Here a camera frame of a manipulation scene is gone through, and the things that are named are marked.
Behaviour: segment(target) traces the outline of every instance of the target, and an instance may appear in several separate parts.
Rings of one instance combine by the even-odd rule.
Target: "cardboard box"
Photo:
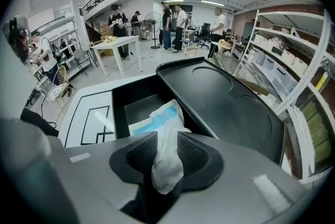
[[[100,21],[100,27],[105,27],[105,26],[108,26],[108,22],[102,22]]]
[[[105,36],[110,36],[110,31],[104,31],[104,32],[101,32],[101,36],[102,37],[105,37]]]
[[[109,31],[109,26],[100,27],[101,32]]]

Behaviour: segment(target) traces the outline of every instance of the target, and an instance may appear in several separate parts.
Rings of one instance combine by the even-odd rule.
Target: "office chair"
[[[198,41],[198,45],[201,44],[202,48],[203,46],[207,47],[209,49],[209,46],[205,44],[205,42],[209,42],[211,41],[211,36],[210,36],[210,24],[209,23],[204,23],[204,25],[201,27],[201,31],[198,35],[197,41]]]

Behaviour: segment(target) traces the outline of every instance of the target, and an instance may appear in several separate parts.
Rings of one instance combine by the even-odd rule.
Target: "black cap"
[[[111,9],[112,9],[113,11],[117,10],[118,8],[119,8],[119,5],[118,5],[118,4],[112,4],[112,5],[111,5]]]

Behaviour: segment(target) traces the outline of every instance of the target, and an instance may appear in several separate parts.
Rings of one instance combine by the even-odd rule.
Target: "black container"
[[[284,124],[247,86],[203,57],[160,65],[156,75],[113,89],[117,138],[176,99],[192,133],[256,150],[281,164]]]

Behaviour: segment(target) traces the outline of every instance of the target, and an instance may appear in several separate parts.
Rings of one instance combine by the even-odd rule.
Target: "white storage box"
[[[258,43],[260,46],[263,46],[265,42],[267,42],[267,39],[265,39],[263,36],[258,34],[255,35],[255,43]]]
[[[308,68],[308,65],[300,58],[295,58],[293,67],[295,68],[296,71],[300,72],[301,74],[304,74]]]
[[[289,65],[293,65],[295,61],[295,55],[291,54],[290,52],[284,50],[282,54],[282,59],[285,63]]]

